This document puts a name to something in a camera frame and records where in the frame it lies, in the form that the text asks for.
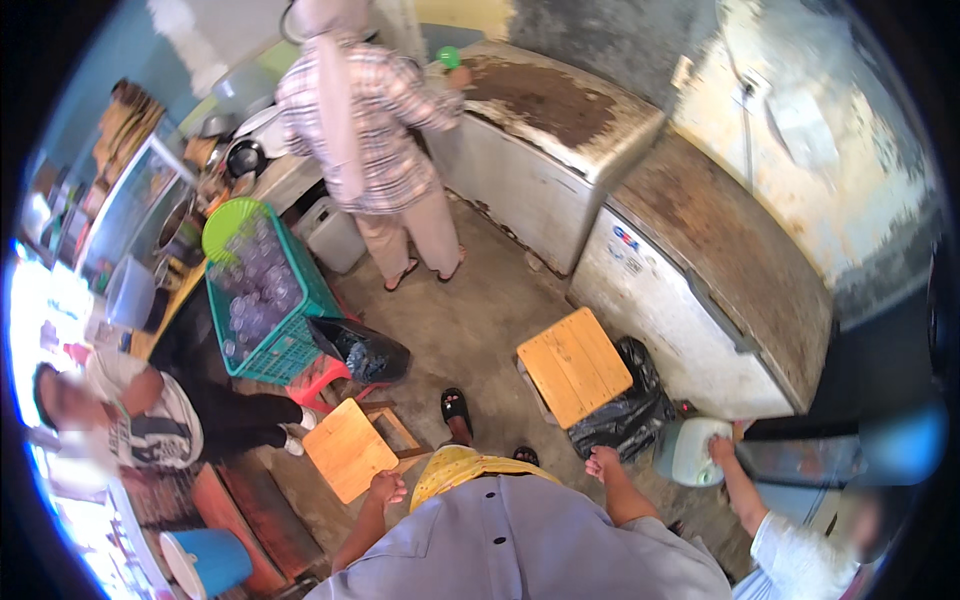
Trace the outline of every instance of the black garbage bag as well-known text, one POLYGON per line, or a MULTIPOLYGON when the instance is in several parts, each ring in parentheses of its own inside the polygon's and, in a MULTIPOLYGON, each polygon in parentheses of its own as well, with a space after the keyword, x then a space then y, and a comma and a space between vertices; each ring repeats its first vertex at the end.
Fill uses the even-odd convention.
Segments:
POLYGON ((677 417, 660 384, 653 358, 639 340, 625 336, 613 345, 634 377, 634 385, 566 430, 581 458, 589 458, 595 445, 608 445, 631 463, 653 443, 665 422, 677 417))
POLYGON ((407 374, 410 350, 378 331, 349 319, 307 317, 313 343, 347 364, 358 383, 392 383, 407 374))

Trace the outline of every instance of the freezer handle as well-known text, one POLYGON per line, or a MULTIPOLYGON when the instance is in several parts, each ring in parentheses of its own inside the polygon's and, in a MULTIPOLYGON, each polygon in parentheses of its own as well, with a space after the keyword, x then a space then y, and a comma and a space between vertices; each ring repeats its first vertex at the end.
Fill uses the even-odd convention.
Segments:
POLYGON ((719 304, 710 297, 710 286, 702 277, 696 274, 692 269, 687 269, 684 273, 686 284, 690 286, 690 292, 693 297, 700 302, 713 320, 720 325, 723 332, 733 341, 733 349, 737 354, 753 354, 760 352, 760 346, 756 343, 754 336, 744 335, 740 328, 731 321, 727 313, 720 308, 719 304))

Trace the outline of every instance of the white sneaker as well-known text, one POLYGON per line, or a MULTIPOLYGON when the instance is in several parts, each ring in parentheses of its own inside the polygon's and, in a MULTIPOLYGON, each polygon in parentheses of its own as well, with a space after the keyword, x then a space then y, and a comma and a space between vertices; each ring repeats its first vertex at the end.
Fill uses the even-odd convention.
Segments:
POLYGON ((283 445, 283 449, 294 456, 303 456, 304 452, 303 442, 290 435, 287 436, 287 443, 283 445))
POLYGON ((303 419, 300 420, 300 427, 303 427, 307 431, 313 431, 313 428, 320 422, 320 418, 317 417, 317 411, 305 406, 301 406, 300 409, 303 411, 303 419))

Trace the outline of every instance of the blue bucket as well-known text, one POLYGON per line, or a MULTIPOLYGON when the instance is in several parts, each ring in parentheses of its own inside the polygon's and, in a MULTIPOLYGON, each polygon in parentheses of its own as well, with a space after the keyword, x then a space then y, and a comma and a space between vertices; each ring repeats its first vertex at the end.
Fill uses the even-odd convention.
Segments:
POLYGON ((253 574, 247 548, 226 529, 167 531, 160 534, 160 549, 193 600, 219 595, 253 574))

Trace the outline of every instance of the white chest freezer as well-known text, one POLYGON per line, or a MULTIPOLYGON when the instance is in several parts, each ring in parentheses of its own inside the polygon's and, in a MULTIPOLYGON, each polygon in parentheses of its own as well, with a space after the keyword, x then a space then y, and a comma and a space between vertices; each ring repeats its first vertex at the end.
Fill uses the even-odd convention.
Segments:
MULTIPOLYGON (((460 127, 424 132, 444 185, 567 276, 604 196, 649 149, 663 113, 568 64, 508 44, 461 51, 460 127)), ((434 62, 428 79, 445 67, 434 62)))
POLYGON ((809 409, 829 292, 770 214, 675 133, 608 197, 567 297, 641 340, 674 400, 728 420, 809 409))

